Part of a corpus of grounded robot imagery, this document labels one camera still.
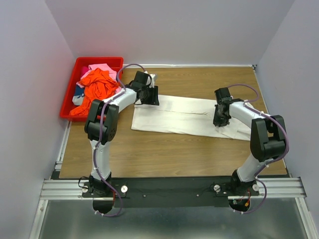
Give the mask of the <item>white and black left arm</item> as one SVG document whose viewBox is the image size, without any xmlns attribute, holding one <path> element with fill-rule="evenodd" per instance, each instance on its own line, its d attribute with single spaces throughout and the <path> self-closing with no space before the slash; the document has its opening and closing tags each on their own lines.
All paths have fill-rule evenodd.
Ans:
<svg viewBox="0 0 319 239">
<path fill-rule="evenodd" d="M 135 103 L 158 106 L 159 88 L 156 79 L 156 74 L 137 71 L 134 79 L 122 86 L 118 93 L 91 103 L 84 126 L 92 148 L 92 171 L 88 190 L 100 197 L 113 191 L 109 163 L 110 144 L 117 132 L 119 113 Z"/>
</svg>

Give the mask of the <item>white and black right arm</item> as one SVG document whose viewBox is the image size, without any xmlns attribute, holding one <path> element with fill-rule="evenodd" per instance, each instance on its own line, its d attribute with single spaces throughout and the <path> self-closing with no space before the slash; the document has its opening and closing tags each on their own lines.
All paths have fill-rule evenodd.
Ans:
<svg viewBox="0 0 319 239">
<path fill-rule="evenodd" d="M 279 161 L 289 151 L 289 141 L 282 116 L 271 116 L 254 109 L 247 101 L 232 98 L 229 89 L 219 88 L 215 92 L 217 104 L 213 124 L 225 127 L 231 119 L 237 119 L 250 129 L 250 155 L 236 169 L 226 184 L 226 189 L 241 195 L 252 188 L 256 177 L 269 164 Z"/>
</svg>

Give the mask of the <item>white t shirt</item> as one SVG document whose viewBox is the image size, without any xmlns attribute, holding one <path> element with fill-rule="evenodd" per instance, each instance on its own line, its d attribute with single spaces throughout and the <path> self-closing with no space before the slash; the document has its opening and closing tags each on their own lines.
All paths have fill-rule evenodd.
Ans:
<svg viewBox="0 0 319 239">
<path fill-rule="evenodd" d="M 132 130 L 189 134 L 249 141 L 250 129 L 237 119 L 216 127 L 215 100 L 159 96 L 159 106 L 135 105 Z"/>
</svg>

